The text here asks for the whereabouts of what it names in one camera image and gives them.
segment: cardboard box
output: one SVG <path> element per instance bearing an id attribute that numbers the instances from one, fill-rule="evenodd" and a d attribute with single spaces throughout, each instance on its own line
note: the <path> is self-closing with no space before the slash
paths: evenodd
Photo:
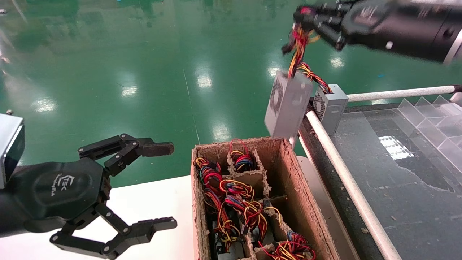
<path id="1" fill-rule="evenodd" d="M 253 186 L 256 198 L 270 198 L 274 210 L 265 212 L 269 221 L 274 225 L 274 239 L 285 241 L 288 230 L 303 235 L 313 246 L 316 259 L 339 260 L 334 242 L 328 231 L 321 211 L 307 185 L 304 174 L 298 164 L 295 153 L 286 139 L 254 138 L 243 140 L 257 163 L 256 170 L 237 173 L 229 154 L 230 142 L 198 145 L 192 151 L 191 177 L 193 191 L 194 218 L 194 260 L 211 259 L 210 245 L 206 221 L 206 208 L 202 183 L 193 162 L 197 157 L 205 157 L 209 161 L 216 161 L 221 165 L 222 173 L 229 174 L 229 178 Z M 233 143 L 234 150 L 243 151 L 240 143 Z M 243 247 L 246 260 L 266 260 L 269 257 L 262 248 L 253 248 L 250 234 L 245 236 Z M 265 249 L 274 250 L 273 244 L 265 245 Z"/>

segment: screw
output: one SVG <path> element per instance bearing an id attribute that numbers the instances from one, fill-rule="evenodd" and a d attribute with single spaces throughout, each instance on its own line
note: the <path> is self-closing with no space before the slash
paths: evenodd
<path id="1" fill-rule="evenodd" d="M 453 28 L 448 28 L 444 31 L 443 36 L 446 38 L 452 37 L 454 34 L 454 29 Z"/>

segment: white pipe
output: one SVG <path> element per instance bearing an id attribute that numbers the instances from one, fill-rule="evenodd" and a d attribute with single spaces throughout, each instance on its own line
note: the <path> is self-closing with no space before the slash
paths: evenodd
<path id="1" fill-rule="evenodd" d="M 453 93 L 456 90 L 454 86 L 441 86 L 441 87 L 424 87 L 415 89 L 403 89 L 403 90 L 392 90 L 382 91 L 373 93 L 362 93 L 362 94 L 350 94 L 348 102 L 359 102 L 359 101 L 370 101 L 377 99 L 395 99 L 395 98 L 406 98 L 426 95 L 441 95 Z"/>
<path id="2" fill-rule="evenodd" d="M 371 206 L 367 202 L 363 193 L 358 187 L 358 184 L 354 180 L 347 166 L 345 165 L 342 157 L 339 152 L 330 140 L 329 135 L 323 128 L 321 122 L 319 121 L 317 115 L 314 111 L 310 111 L 306 114 L 308 121 L 313 127 L 314 132 L 316 133 L 319 142 L 327 153 L 332 165 L 334 166 L 337 174 L 339 175 L 343 185 L 345 186 L 346 191 L 350 195 L 351 200 L 358 209 L 359 214 L 364 220 L 367 229 L 374 238 L 380 252 L 383 255 L 385 260 L 401 260 L 398 251 L 394 247 L 393 243 L 390 241 L 387 233 L 383 229 L 379 220 L 377 219 L 374 211 L 372 211 Z"/>

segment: wire bundle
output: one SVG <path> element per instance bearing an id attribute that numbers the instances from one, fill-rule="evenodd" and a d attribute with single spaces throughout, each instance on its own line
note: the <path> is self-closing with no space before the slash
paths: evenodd
<path id="1" fill-rule="evenodd" d="M 287 241 L 279 242 L 273 252 L 268 252 L 263 248 L 266 255 L 274 260 L 314 260 L 316 253 L 309 245 L 308 241 L 300 234 L 289 231 Z"/>
<path id="2" fill-rule="evenodd" d="M 295 72 L 297 67 L 301 64 L 303 60 L 303 56 L 305 54 L 305 47 L 308 43 L 313 43 L 319 40 L 320 36 L 317 35 L 313 38 L 310 36 L 314 33 L 314 30 L 306 32 L 301 24 L 294 24 L 292 28 L 292 32 L 290 35 L 291 43 L 285 47 L 284 52 L 288 53 L 290 51 L 294 51 L 292 55 L 292 60 L 289 66 L 288 76 L 293 78 L 295 76 Z"/>
<path id="3" fill-rule="evenodd" d="M 233 150 L 232 143 L 237 140 L 241 142 L 242 146 L 244 146 L 245 153 L 237 150 Z M 230 153 L 231 158 L 234 161 L 234 168 L 238 173 L 250 171 L 254 169 L 254 160 L 250 157 L 249 150 L 244 142 L 241 139 L 235 138 L 230 143 Z"/>
<path id="4" fill-rule="evenodd" d="M 321 77 L 319 77 L 318 75 L 316 75 L 312 70 L 311 68 L 309 67 L 309 65 L 305 62 L 302 62 L 298 67 L 297 69 L 301 70 L 303 74 L 306 75 L 306 77 L 308 79 L 310 79 L 311 81 L 315 81 L 316 83 L 319 84 L 319 87 L 322 89 L 322 92 L 326 93 L 326 94 L 332 94 L 332 89 L 329 87 L 329 85 L 323 81 L 321 79 Z"/>
<path id="5" fill-rule="evenodd" d="M 301 12 L 309 13 L 311 12 L 311 10 L 305 7 L 304 10 L 302 10 Z M 332 89 L 329 87 L 329 85 L 325 81 L 323 81 L 318 75 L 314 74 L 314 72 L 310 69 L 307 63 L 302 62 L 306 45 L 320 39 L 319 35 L 310 38 L 310 36 L 313 33 L 314 30 L 311 30 L 309 32 L 305 31 L 302 28 L 301 24 L 295 23 L 293 25 L 292 32 L 290 35 L 291 42 L 283 47 L 284 54 L 294 51 L 289 66 L 288 76 L 290 78 L 293 78 L 297 70 L 302 70 L 302 73 L 305 74 L 307 78 L 309 78 L 311 81 L 314 80 L 316 83 L 319 84 L 324 93 L 332 93 Z"/>
<path id="6" fill-rule="evenodd" d="M 204 189 L 206 197 L 205 203 L 217 213 L 217 227 L 213 230 L 218 233 L 219 240 L 225 244 L 225 251 L 228 252 L 231 244 L 238 241 L 240 237 L 239 229 L 233 225 L 233 222 L 228 218 L 226 211 L 223 209 L 224 203 L 220 202 L 218 196 L 210 189 Z"/>
<path id="7" fill-rule="evenodd" d="M 254 200 L 255 192 L 252 186 L 236 180 L 222 180 L 220 182 L 220 190 L 233 196 L 239 195 L 243 199 L 249 201 Z"/>
<path id="8" fill-rule="evenodd" d="M 214 194 L 221 197 L 223 193 L 218 187 L 218 184 L 223 180 L 220 164 L 217 162 L 209 162 L 203 157 L 197 157 L 194 161 L 194 167 L 199 170 L 199 177 L 202 184 Z"/>
<path id="9" fill-rule="evenodd" d="M 248 230 L 253 231 L 258 227 L 258 240 L 263 241 L 268 229 L 268 222 L 263 215 L 263 204 L 258 201 L 239 200 L 229 195 L 226 196 L 225 203 L 236 210 L 243 218 L 241 234 L 246 234 Z"/>

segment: robotic arm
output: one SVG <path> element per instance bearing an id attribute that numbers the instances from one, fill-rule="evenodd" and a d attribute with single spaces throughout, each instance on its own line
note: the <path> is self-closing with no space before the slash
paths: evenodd
<path id="1" fill-rule="evenodd" d="M 16 167 L 24 150 L 24 121 L 0 114 L 0 237 L 25 232 L 49 232 L 57 247 L 100 258 L 115 259 L 130 246 L 148 243 L 156 231 L 173 229 L 172 217 L 140 221 L 131 226 L 106 206 L 110 177 L 140 156 L 173 153 L 170 142 L 127 134 L 78 149 L 80 160 Z M 95 162 L 111 156 L 104 167 Z M 101 216 L 118 234 L 109 242 L 72 236 Z"/>
<path id="2" fill-rule="evenodd" d="M 462 59 L 461 0 L 337 0 L 299 6 L 293 18 L 337 50 L 361 44 L 445 64 Z"/>

